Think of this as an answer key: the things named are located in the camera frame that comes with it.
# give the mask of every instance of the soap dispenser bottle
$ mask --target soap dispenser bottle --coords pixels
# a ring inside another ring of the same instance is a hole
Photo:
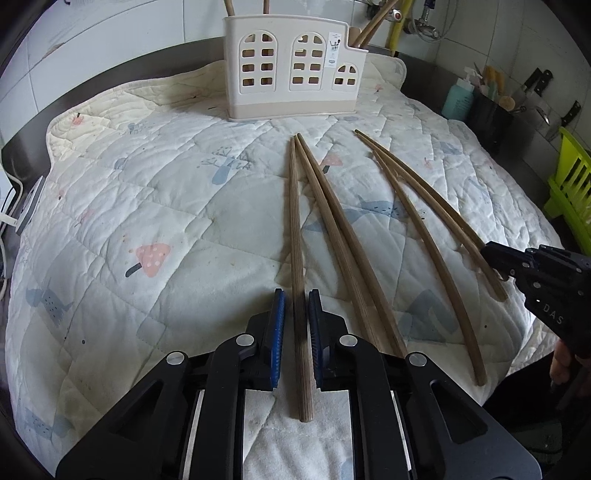
[[[464,121],[468,116],[472,102],[474,101],[474,85],[470,80],[478,78],[474,69],[466,67],[465,79],[458,79],[456,84],[449,89],[441,114],[448,120]]]

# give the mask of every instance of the yellow pipe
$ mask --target yellow pipe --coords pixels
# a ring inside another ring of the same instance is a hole
[[[402,31],[402,25],[404,24],[404,20],[406,19],[410,9],[413,7],[414,0],[404,0],[402,4],[402,9],[400,13],[402,13],[402,20],[398,23],[393,23],[392,27],[390,27],[390,38],[388,39],[388,48],[394,54],[396,48],[398,47],[398,39],[400,38],[400,32]]]

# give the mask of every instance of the silver screw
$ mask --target silver screw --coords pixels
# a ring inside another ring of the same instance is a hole
[[[183,361],[184,355],[181,352],[172,352],[166,357],[166,363],[169,365],[180,365]]]
[[[427,365],[427,357],[422,353],[411,353],[408,357],[408,361],[415,367],[424,367]]]
[[[339,342],[343,346],[357,345],[357,339],[353,335],[343,335],[341,338],[339,338]]]
[[[255,338],[247,333],[243,333],[236,338],[236,343],[240,346],[251,346],[254,342]]]

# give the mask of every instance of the beige basket base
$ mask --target beige basket base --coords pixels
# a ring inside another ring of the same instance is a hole
[[[337,115],[340,113],[352,113],[355,111],[355,103],[356,99],[230,105],[229,120],[263,120],[294,115]]]

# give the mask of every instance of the storage basket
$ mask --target storage basket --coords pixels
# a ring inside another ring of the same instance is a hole
[[[225,18],[229,117],[355,111],[367,50],[344,22],[298,15]]]
[[[549,218],[563,215],[585,255],[591,255],[591,158],[576,139],[560,127],[562,147],[556,174],[548,180]]]

